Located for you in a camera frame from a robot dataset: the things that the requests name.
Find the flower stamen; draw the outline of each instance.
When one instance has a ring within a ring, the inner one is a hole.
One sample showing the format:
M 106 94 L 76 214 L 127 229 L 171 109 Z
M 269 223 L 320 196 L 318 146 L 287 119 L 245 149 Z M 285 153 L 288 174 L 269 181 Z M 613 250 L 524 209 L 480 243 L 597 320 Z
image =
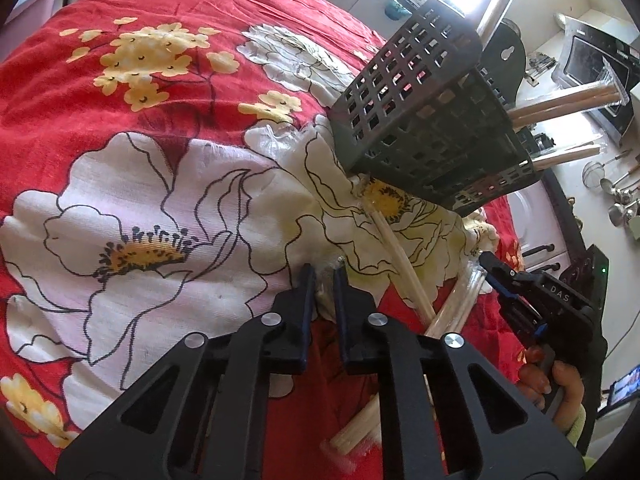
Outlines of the flower stamen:
M 93 274 L 105 283 L 111 276 L 126 274 L 130 270 L 154 270 L 166 264 L 183 263 L 198 241 L 189 236 L 188 229 L 170 233 L 154 225 L 153 231 L 133 226 L 130 235 L 121 236 L 122 243 L 107 242 L 100 254 L 100 267 Z

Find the stainless steel utensil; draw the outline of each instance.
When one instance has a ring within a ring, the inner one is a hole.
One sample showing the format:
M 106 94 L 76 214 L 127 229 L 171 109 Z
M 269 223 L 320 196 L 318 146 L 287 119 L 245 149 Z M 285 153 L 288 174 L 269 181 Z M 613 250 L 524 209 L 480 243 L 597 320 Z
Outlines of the stainless steel utensil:
M 605 176 L 604 167 L 607 164 L 610 164 L 612 162 L 615 162 L 616 160 L 620 160 L 621 158 L 626 157 L 629 153 L 631 153 L 631 151 L 632 150 L 625 150 L 624 152 L 620 153 L 618 156 L 615 156 L 614 158 L 609 159 L 607 162 L 599 162 L 597 160 L 592 160 L 591 162 L 587 162 L 587 164 L 585 164 L 584 168 L 582 169 L 582 183 L 590 189 L 598 187 L 600 185 L 600 181 Z
M 629 186 L 616 189 L 613 196 L 616 199 L 616 204 L 629 205 L 633 202 L 634 193 L 640 190 L 640 180 L 636 180 Z
M 622 204 L 614 204 L 609 208 L 609 220 L 616 227 L 620 227 L 625 221 L 628 221 L 627 215 L 631 213 L 631 217 L 638 214 L 638 204 L 640 200 L 635 200 L 628 206 Z
M 605 193 L 613 195 L 616 193 L 617 184 L 625 180 L 628 176 L 630 176 L 632 173 L 635 173 L 637 170 L 640 170 L 640 164 L 636 164 L 615 182 L 610 181 L 608 178 L 603 178 L 600 180 L 600 187 Z

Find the cabinet handle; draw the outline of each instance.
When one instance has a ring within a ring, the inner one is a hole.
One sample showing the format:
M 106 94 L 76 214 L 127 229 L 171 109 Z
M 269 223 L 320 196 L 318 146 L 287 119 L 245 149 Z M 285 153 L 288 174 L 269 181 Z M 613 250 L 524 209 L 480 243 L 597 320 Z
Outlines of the cabinet handle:
M 558 270 L 560 270 L 560 263 L 556 262 L 554 264 L 550 264 L 550 265 L 545 265 L 543 267 L 540 267 L 539 269 L 536 269 L 536 272 L 542 272 L 543 270 L 552 270 L 553 272 L 558 272 Z
M 549 244 L 549 245 L 540 245 L 539 247 L 534 247 L 533 249 L 529 249 L 528 251 L 524 251 L 522 253 L 522 257 L 526 258 L 527 256 L 531 256 L 532 254 L 536 254 L 539 253 L 541 251 L 548 251 L 548 252 L 552 252 L 556 250 L 556 246 L 553 244 Z

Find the finger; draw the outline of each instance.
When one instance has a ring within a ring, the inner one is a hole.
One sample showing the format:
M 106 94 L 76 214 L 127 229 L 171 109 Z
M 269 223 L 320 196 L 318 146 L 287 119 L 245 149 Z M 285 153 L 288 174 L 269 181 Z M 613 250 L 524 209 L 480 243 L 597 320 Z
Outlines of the finger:
M 582 384 L 578 370 L 562 361 L 554 363 L 552 373 L 556 383 L 564 386 L 564 399 L 558 407 L 554 424 L 560 431 L 567 432 L 580 413 L 580 404 L 584 397 L 584 384 Z
M 532 390 L 523 382 L 517 383 L 516 388 L 519 389 L 521 393 L 537 407 L 537 409 L 543 410 L 545 408 L 545 397 L 540 395 L 536 390 Z
M 544 360 L 545 352 L 540 346 L 535 345 L 527 348 L 524 352 L 524 357 L 527 360 L 527 363 L 539 363 Z
M 551 393 L 551 384 L 544 372 L 536 365 L 527 363 L 518 371 L 518 378 L 539 394 Z

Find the black mesh basket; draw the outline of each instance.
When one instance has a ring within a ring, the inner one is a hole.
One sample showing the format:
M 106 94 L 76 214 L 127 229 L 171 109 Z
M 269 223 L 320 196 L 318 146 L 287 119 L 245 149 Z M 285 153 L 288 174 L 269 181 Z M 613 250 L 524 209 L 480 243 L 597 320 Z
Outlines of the black mesh basket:
M 380 49 L 329 117 L 345 171 L 466 216 L 539 176 L 462 15 L 427 2 Z

